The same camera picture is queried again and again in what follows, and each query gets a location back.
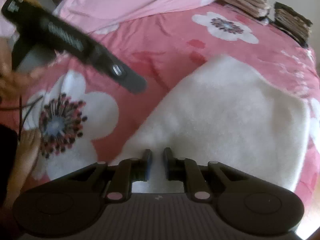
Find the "bed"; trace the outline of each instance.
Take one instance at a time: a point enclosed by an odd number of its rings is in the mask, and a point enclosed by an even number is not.
[[[320,89],[313,50],[302,49],[271,25],[260,25],[218,3],[200,6],[201,3],[151,13],[144,6],[141,14],[133,10],[134,13],[123,14],[130,17],[117,15],[115,21],[75,16],[78,9],[72,10],[66,1],[60,16],[77,26],[82,23],[92,37],[144,76],[148,88],[142,94],[132,95],[91,66],[82,65],[66,53],[58,55],[41,82],[23,95],[24,103],[41,95],[46,97],[30,112],[24,125],[25,129],[40,127],[44,135],[37,166],[25,189],[96,161],[114,160],[126,141],[183,78],[210,58],[225,54],[252,66],[273,86],[301,98],[309,106],[308,149],[295,188],[308,206],[320,168]],[[67,109],[63,117],[69,120],[70,132],[52,138],[45,131],[47,116],[61,116],[62,105]],[[19,113],[1,115],[0,122],[17,129]]]

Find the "finger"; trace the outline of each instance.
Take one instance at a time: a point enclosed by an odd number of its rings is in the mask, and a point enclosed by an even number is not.
[[[23,73],[12,73],[12,82],[21,88],[25,88],[31,84],[33,84],[35,81],[37,81],[43,74],[44,69],[43,68],[35,68],[33,71],[31,71],[28,74]]]
[[[9,66],[11,70],[12,57],[11,57],[10,48],[7,43],[7,39],[0,38],[0,65],[2,65],[3,63]]]
[[[0,99],[1,99],[1,103],[4,99],[7,99],[7,95],[1,89],[0,89]]]
[[[24,144],[26,141],[26,137],[28,136],[27,131],[22,131],[20,136],[20,144]]]
[[[33,144],[33,141],[34,141],[34,133],[35,133],[35,130],[32,129],[32,130],[28,130],[28,137],[26,138],[28,140],[28,145],[32,145]]]
[[[0,90],[2,91],[5,99],[12,99],[20,94],[19,88],[2,79],[0,80]]]
[[[6,80],[7,82],[12,82],[13,76],[12,76],[11,66],[5,62],[2,62],[1,58],[0,58],[0,63],[1,63],[1,65],[0,65],[1,78]]]
[[[30,72],[30,77],[34,80],[39,79],[43,75],[44,71],[45,69],[43,67],[37,67]]]
[[[40,143],[41,143],[41,132],[40,132],[39,128],[34,129],[33,143],[36,145],[40,145]]]

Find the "hand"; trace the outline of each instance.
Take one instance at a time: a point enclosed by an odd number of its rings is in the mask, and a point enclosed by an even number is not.
[[[43,68],[35,68],[27,74],[13,72],[7,40],[0,38],[0,100],[16,99],[30,84],[40,78],[43,71]]]
[[[10,209],[19,196],[28,175],[36,163],[40,143],[41,133],[39,129],[21,133],[21,140],[17,147],[13,168],[8,179],[7,196],[4,202],[6,208]]]

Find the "black machine base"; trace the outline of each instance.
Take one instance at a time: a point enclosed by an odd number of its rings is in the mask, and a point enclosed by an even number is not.
[[[185,193],[131,193],[151,160],[145,150],[118,166],[94,163],[23,193],[13,206],[21,240],[299,239],[304,207],[294,193],[219,162],[174,158],[170,148],[166,177]]]

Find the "black handheld device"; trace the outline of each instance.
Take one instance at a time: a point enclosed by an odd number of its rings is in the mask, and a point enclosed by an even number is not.
[[[294,193],[223,163],[175,158],[170,148],[163,157],[163,179],[182,181],[184,192],[131,192],[148,180],[150,150],[117,166],[97,162],[19,196],[20,240],[300,240],[304,207]]]
[[[17,26],[20,34],[12,52],[13,68],[20,64],[32,47],[41,44],[52,51],[68,51],[84,64],[92,65],[99,72],[109,75],[132,93],[145,89],[146,81],[143,77],[103,45],[52,15],[38,0],[7,0],[1,12]]]

